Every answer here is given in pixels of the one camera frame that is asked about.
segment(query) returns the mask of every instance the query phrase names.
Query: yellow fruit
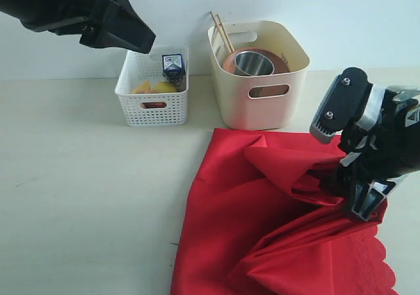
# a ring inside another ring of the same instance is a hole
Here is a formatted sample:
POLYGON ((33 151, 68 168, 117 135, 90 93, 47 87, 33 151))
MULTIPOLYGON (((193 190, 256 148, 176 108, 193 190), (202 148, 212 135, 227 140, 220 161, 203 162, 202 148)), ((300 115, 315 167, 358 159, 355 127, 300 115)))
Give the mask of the yellow fruit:
POLYGON ((153 86, 153 90, 158 93, 176 93, 177 88, 170 82, 157 82, 153 86))
POLYGON ((136 87, 134 90, 132 90, 130 92, 130 94, 147 94, 150 92, 150 85, 152 83, 150 82, 150 80, 147 80, 146 82, 144 82, 143 84, 141 84, 141 86, 136 87))

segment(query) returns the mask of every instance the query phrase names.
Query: white wall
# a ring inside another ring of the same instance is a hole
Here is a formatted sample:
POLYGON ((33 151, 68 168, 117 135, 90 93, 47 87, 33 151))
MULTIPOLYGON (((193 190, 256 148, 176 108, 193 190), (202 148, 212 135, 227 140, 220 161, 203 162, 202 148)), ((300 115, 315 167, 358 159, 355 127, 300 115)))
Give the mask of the white wall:
MULTIPOLYGON (((420 0, 131 0, 157 43, 188 43, 193 74, 209 73, 208 11, 225 22, 275 20, 309 54, 311 69, 418 66, 420 0)), ((0 79, 115 77, 124 51, 78 37, 32 33, 0 15, 0 79)))

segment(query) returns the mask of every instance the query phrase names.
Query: screw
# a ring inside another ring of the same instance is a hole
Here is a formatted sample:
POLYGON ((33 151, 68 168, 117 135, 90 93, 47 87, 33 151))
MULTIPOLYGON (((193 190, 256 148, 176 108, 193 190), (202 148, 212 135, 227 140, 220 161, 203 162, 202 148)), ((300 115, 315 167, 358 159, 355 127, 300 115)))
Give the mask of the screw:
POLYGON ((342 84, 344 84, 345 86, 349 86, 350 85, 350 79, 348 77, 346 77, 345 79, 343 79, 342 84))
POLYGON ((325 119, 332 120, 334 118, 334 113, 332 111, 327 111, 324 115, 325 119))

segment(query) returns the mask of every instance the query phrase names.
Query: white storage basket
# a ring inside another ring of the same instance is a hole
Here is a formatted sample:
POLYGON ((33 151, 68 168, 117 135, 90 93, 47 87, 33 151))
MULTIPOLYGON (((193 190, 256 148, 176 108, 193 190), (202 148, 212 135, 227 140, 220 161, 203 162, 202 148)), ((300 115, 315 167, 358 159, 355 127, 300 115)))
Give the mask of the white storage basket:
POLYGON ((279 23, 269 21, 226 23, 231 35, 256 33, 251 42, 234 42, 235 49, 255 47, 273 52, 287 64, 290 73, 242 77, 222 69, 228 56, 223 40, 213 26, 209 29, 213 79, 220 113, 224 123, 233 129, 264 130, 282 128, 292 119, 303 87, 309 57, 295 38, 279 23), (252 98, 255 88, 287 86, 279 96, 252 98))
POLYGON ((183 125, 187 118, 188 94, 188 47, 154 47, 150 54, 128 51, 115 93, 118 95, 127 122, 132 127, 162 127, 183 125), (162 55, 182 54, 186 65, 186 76, 177 93, 130 94, 151 80, 152 84, 165 81, 162 76, 162 55), (164 108, 145 109, 144 103, 164 102, 164 108))

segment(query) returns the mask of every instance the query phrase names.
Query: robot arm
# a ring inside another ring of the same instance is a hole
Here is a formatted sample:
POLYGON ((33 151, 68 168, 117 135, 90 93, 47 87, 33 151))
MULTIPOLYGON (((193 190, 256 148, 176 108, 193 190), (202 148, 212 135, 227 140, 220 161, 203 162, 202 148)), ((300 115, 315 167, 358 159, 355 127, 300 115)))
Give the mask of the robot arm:
POLYGON ((347 154, 321 186, 344 197, 359 220, 368 221, 407 174, 420 170, 418 94, 417 88, 371 84, 364 71, 348 68, 314 117, 310 132, 328 144, 343 131, 339 148, 347 154))
POLYGON ((149 53, 156 38, 129 0, 0 0, 0 11, 32 31, 81 35, 91 48, 149 53))

